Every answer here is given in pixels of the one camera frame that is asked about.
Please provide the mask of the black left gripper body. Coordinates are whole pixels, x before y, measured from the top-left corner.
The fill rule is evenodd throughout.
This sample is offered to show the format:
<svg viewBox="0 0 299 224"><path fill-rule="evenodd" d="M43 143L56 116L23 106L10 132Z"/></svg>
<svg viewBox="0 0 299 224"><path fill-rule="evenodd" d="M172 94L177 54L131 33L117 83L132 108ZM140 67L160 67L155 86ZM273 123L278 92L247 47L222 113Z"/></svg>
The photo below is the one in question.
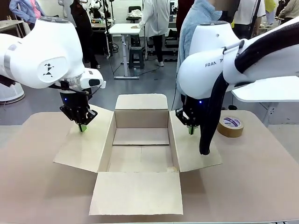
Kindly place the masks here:
<svg viewBox="0 0 299 224"><path fill-rule="evenodd" d="M60 110L62 112L76 108L83 108L86 111L90 109L90 106L88 104L88 95L86 94L73 91L61 91L60 97L63 102L63 105L60 106Z"/></svg>

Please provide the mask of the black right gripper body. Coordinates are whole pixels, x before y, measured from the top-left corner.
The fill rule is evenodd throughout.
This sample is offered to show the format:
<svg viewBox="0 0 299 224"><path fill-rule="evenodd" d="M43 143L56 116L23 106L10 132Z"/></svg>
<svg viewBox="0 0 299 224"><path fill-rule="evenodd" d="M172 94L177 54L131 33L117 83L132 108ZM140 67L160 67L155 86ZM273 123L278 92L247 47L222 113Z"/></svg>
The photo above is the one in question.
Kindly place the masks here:
<svg viewBox="0 0 299 224"><path fill-rule="evenodd" d="M210 98L194 99L183 96L183 111L189 120L200 122L206 116Z"/></svg>

